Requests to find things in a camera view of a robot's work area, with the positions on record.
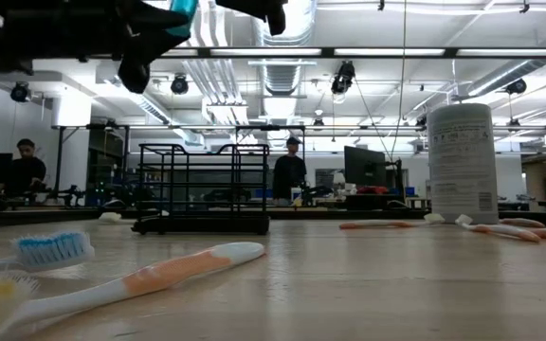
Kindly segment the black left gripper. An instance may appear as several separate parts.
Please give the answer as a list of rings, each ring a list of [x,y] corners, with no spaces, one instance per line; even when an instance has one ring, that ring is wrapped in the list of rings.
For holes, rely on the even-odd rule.
[[[189,22],[186,11],[147,6],[142,0],[0,0],[0,73],[34,74],[38,59],[96,55],[119,61],[118,77],[140,94],[150,67],[134,51],[164,53],[188,40],[171,28]]]

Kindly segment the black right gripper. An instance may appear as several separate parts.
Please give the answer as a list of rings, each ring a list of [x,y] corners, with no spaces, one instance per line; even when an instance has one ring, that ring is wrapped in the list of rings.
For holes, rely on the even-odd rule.
[[[286,29],[283,6],[287,0],[215,0],[217,6],[232,9],[264,20],[271,36],[281,35]]]

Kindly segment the white wipes canister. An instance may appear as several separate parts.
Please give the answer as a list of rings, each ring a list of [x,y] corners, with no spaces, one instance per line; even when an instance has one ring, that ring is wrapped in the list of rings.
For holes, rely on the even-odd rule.
[[[427,116],[431,210],[452,223],[499,219],[492,114],[479,103],[440,107]]]

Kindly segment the black overhead beam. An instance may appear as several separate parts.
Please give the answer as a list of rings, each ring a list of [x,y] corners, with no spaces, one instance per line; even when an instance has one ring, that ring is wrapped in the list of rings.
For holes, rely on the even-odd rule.
[[[546,48],[426,47],[194,47],[161,59],[494,59],[546,60]]]

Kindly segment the person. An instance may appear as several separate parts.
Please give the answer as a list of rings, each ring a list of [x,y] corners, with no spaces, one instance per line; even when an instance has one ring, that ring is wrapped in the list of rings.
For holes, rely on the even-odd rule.
[[[299,188],[305,179],[306,165],[298,156],[300,141],[291,136],[286,140],[287,154],[279,157],[273,171],[273,200],[276,206],[289,206],[291,188]]]
[[[5,184],[8,195],[20,195],[36,192],[43,185],[46,177],[46,164],[35,155],[35,144],[23,138],[16,145],[20,157],[11,163],[11,175]]]

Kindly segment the black monitor stand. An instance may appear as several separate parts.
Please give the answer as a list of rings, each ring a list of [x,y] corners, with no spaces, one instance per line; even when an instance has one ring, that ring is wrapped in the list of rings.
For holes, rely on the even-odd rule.
[[[392,167],[394,170],[394,183],[396,185],[398,195],[401,197],[401,202],[404,203],[406,200],[405,196],[405,187],[403,181],[403,169],[402,169],[402,160],[397,158],[395,161],[387,161],[387,167]]]

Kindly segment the blue and white toothbrush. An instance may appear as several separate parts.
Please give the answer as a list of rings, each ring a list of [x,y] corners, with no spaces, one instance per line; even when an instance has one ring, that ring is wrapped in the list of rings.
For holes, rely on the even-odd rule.
[[[25,236],[12,240],[10,245],[12,255],[0,259],[0,271],[39,273],[79,265],[96,256],[86,232]]]

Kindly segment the silver air duct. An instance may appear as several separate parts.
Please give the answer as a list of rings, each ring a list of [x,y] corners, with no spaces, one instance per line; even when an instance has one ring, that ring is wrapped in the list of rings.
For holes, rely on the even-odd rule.
[[[286,28],[272,36],[268,25],[254,19],[257,46],[288,48],[306,46],[312,40],[318,0],[289,0],[283,6]],[[259,66],[263,84],[263,113],[271,125],[290,125],[295,115],[304,66],[300,59],[263,60]]]

